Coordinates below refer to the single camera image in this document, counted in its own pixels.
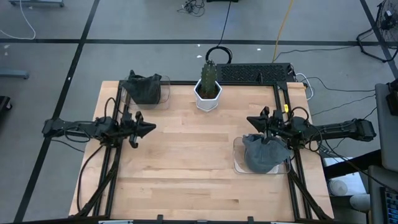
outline butcher block tabletop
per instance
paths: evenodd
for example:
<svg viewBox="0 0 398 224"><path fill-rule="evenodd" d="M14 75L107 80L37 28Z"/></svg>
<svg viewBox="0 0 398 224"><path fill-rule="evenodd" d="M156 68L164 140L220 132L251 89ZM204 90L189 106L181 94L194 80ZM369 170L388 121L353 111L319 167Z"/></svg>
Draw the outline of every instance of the butcher block tabletop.
<svg viewBox="0 0 398 224"><path fill-rule="evenodd" d="M265 106L276 109L272 87L222 87L219 105L209 113L197 108L193 85L171 85L167 110L141 110L144 121L157 127L137 140L137 149L128 139L123 143L112 219L155 220L163 215L164 220L245 221L254 217L255 221L294 221L287 174L239 174L233 164L234 139L257 133L246 117L259 116ZM291 106L309 110L303 84L288 83L288 88ZM117 91L117 81L102 83L94 118L104 115L106 100L115 98ZM281 91L280 98L284 103ZM112 112L110 103L107 114ZM305 116L301 110L295 115ZM91 140L82 163L98 147L99 142ZM98 186L104 152L95 155L84 170L81 207ZM308 191L333 217L319 155L300 152ZM302 197L298 188L296 191L304 217ZM107 196L105 190L100 215ZM76 191L70 209L70 214L75 213Z"/></svg>

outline transparent bin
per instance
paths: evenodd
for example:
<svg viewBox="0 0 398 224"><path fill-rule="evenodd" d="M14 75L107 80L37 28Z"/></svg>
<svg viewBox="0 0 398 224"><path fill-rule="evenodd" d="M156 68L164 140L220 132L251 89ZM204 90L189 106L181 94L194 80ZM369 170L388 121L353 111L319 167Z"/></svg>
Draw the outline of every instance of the transparent bin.
<svg viewBox="0 0 398 224"><path fill-rule="evenodd" d="M170 103L170 78L162 75L160 79L160 100L157 104L137 104L130 94L122 87L121 101L129 102L130 109L134 110L167 110Z"/></svg>
<svg viewBox="0 0 398 224"><path fill-rule="evenodd" d="M238 137L234 140L233 146L233 158L234 158L234 170L239 174L258 174L251 171L246 163L244 162L244 144L242 142L242 137ZM287 174L290 171L290 158L286 159L279 165L274 166L274 168L266 174Z"/></svg>

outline white hexagonal pot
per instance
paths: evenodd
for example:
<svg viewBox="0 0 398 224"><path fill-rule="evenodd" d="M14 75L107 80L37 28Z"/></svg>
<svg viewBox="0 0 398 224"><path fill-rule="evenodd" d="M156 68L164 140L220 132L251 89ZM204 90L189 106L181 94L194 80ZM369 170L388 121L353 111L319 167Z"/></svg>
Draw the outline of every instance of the white hexagonal pot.
<svg viewBox="0 0 398 224"><path fill-rule="evenodd" d="M202 99L197 92L197 89L200 85L201 79L199 79L198 83L195 85L193 91L195 92L195 96L197 98L197 108L203 110L204 112L209 112L215 109L218 106L218 100L220 99L221 92L223 91L222 87L216 82L216 86L218 88L218 94L214 99Z"/></svg>

